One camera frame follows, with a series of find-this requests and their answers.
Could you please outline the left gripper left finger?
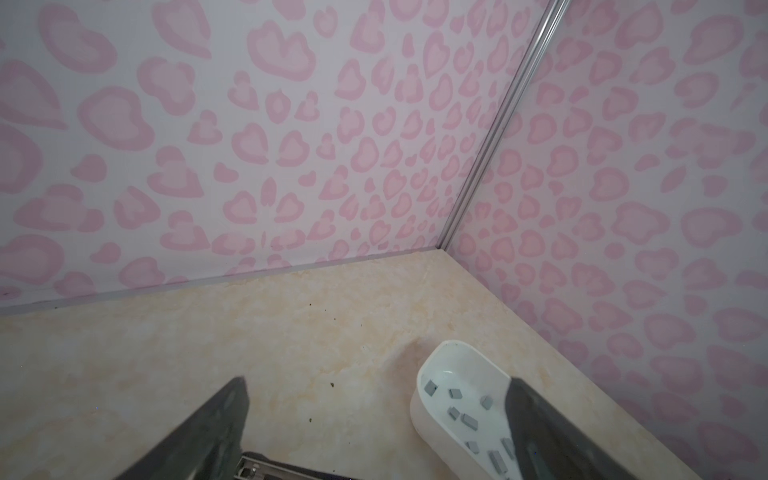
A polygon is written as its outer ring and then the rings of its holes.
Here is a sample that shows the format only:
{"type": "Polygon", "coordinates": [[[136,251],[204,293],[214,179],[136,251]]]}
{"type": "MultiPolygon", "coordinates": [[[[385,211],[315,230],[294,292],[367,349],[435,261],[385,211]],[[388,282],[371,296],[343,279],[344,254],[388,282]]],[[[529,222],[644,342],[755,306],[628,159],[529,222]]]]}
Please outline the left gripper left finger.
{"type": "Polygon", "coordinates": [[[235,377],[116,478],[232,479],[248,410],[246,380],[235,377]]]}

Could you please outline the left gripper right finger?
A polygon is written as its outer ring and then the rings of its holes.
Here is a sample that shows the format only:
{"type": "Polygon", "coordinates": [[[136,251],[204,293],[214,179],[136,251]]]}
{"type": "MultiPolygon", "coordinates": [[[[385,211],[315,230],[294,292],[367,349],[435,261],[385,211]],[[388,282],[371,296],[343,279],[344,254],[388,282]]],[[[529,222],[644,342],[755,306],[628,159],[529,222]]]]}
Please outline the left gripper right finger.
{"type": "Polygon", "coordinates": [[[510,379],[505,414],[524,479],[635,477],[520,378],[510,379]]]}

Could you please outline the black stapler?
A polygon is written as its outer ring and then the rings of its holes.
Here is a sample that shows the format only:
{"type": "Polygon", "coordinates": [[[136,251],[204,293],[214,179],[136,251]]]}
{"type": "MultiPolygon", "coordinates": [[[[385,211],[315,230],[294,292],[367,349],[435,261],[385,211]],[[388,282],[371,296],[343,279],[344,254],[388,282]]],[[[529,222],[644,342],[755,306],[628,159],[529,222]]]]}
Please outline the black stapler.
{"type": "Polygon", "coordinates": [[[233,478],[238,480],[353,480],[349,476],[278,462],[255,452],[244,452],[241,455],[233,478]]]}

